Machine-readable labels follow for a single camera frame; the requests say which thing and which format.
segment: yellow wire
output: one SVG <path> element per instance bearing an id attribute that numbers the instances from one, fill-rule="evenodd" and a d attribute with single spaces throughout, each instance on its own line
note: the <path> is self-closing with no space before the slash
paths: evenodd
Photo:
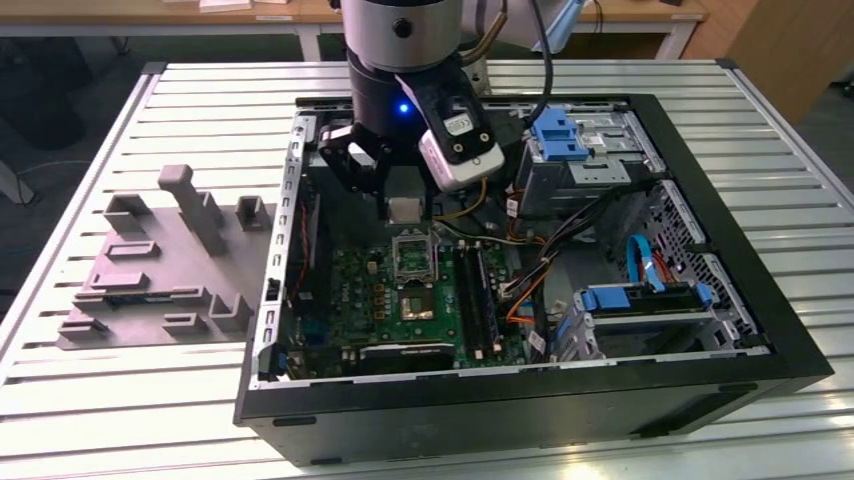
<path id="1" fill-rule="evenodd" d="M 486 177 L 480 179 L 480 196 L 478 197 L 478 201 L 474 203 L 474 205 L 468 207 L 466 210 L 462 210 L 454 213 L 447 213 L 444 215 L 436 215 L 432 218 L 434 220 L 451 220 L 452 218 L 464 217 L 475 210 L 475 208 L 480 206 L 484 200 L 486 200 Z"/>
<path id="2" fill-rule="evenodd" d="M 510 309 L 510 313 L 507 313 L 507 322 L 514 323 L 514 318 L 518 318 L 516 317 L 516 310 L 519 310 L 519 307 L 522 306 L 522 303 L 524 302 L 524 299 L 531 296 L 531 293 L 534 292 L 534 289 L 536 288 L 536 286 L 546 279 L 546 275 L 548 274 L 548 268 L 550 267 L 546 267 L 546 271 L 539 276 L 539 278 L 536 280 L 534 280 L 534 283 L 531 283 L 531 285 L 528 286 L 527 290 L 524 291 L 524 293 L 519 297 L 519 300 L 516 301 L 516 303 L 514 304 L 512 308 Z"/>

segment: wooden desk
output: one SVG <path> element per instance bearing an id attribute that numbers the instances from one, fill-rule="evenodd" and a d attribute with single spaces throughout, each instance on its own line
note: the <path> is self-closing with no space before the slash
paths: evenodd
<path id="1" fill-rule="evenodd" d="M 600 0 L 604 33 L 664 33 L 659 59 L 676 59 L 706 9 L 696 0 L 672 7 L 658 0 Z M 342 33 L 342 18 L 327 0 L 259 3 L 249 10 L 200 13 L 197 5 L 161 0 L 0 0 L 4 36 L 140 36 L 294 34 L 306 61 L 320 60 L 318 35 Z M 592 32 L 596 10 L 588 5 L 575 31 Z"/>

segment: power supply cable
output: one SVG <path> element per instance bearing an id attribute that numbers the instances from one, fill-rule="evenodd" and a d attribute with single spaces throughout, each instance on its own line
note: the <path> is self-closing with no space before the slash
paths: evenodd
<path id="1" fill-rule="evenodd" d="M 543 14 L 539 11 L 539 5 L 536 4 L 536 0 L 528 0 L 528 4 L 531 5 L 531 12 L 534 14 L 534 21 L 536 23 L 536 36 L 539 39 L 539 44 L 543 46 L 543 62 L 546 64 L 546 84 L 543 85 L 543 94 L 539 97 L 539 101 L 536 102 L 536 106 L 531 111 L 531 114 L 524 118 L 524 128 L 531 128 L 534 122 L 543 114 L 543 110 L 548 106 L 548 100 L 551 98 L 551 88 L 554 86 L 555 81 L 555 67 L 551 59 L 551 46 L 548 45 L 548 38 L 546 36 L 546 24 L 543 23 Z"/>
<path id="2" fill-rule="evenodd" d="M 486 192 L 487 192 L 487 179 L 486 177 L 480 179 L 480 196 L 478 197 L 478 201 L 471 205 L 471 207 L 460 210 L 459 212 L 446 213 L 444 215 L 434 215 L 434 220 L 451 220 L 454 218 L 464 217 L 471 212 L 474 212 L 483 201 L 486 200 Z"/>
<path id="3" fill-rule="evenodd" d="M 495 19 L 492 20 L 492 25 L 490 25 L 490 30 L 486 32 L 478 45 L 466 52 L 462 56 L 463 67 L 475 63 L 483 55 L 490 51 L 490 47 L 492 43 L 495 43 L 495 39 L 498 38 L 498 34 L 502 32 L 502 28 L 504 28 L 504 24 L 507 23 L 507 0 L 502 0 L 498 15 L 495 15 Z"/>

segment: black plastic latch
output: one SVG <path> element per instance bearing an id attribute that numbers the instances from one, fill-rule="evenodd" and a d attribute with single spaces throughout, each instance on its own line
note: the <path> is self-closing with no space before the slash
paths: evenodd
<path id="1" fill-rule="evenodd" d="M 318 423 L 318 417 L 279 417 L 273 418 L 272 426 L 273 427 L 296 427 L 300 425 L 314 425 Z"/>

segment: blue drive bracket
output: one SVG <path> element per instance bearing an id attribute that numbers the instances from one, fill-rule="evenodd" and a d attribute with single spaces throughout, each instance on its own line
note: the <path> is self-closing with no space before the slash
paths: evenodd
<path id="1" fill-rule="evenodd" d="M 583 162 L 590 157 L 578 141 L 578 125 L 562 108 L 547 108 L 534 121 L 531 133 L 543 148 L 547 162 Z"/>

